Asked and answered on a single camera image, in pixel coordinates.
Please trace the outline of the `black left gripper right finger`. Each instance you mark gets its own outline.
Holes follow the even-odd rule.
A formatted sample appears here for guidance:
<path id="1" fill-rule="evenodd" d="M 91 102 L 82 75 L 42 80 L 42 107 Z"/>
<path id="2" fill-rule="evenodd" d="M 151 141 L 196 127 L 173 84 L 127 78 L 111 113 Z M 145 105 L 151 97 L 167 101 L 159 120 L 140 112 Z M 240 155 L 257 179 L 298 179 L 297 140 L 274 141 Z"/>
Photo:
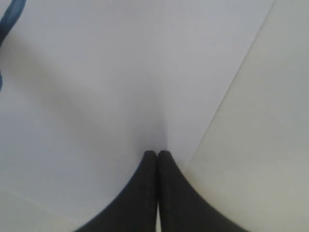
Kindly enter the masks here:
<path id="1" fill-rule="evenodd" d="M 208 204 L 186 180 L 172 154 L 157 159 L 159 213 L 163 232 L 242 232 L 244 229 Z"/>

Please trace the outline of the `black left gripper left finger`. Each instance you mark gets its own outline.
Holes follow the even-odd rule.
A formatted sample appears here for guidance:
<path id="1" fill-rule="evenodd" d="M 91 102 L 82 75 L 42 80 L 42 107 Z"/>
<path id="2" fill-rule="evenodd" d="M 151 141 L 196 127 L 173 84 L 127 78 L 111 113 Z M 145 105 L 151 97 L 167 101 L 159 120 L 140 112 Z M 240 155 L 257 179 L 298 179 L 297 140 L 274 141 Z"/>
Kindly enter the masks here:
<path id="1" fill-rule="evenodd" d="M 154 232 L 158 201 L 157 155 L 145 151 L 119 195 L 80 232 Z"/>

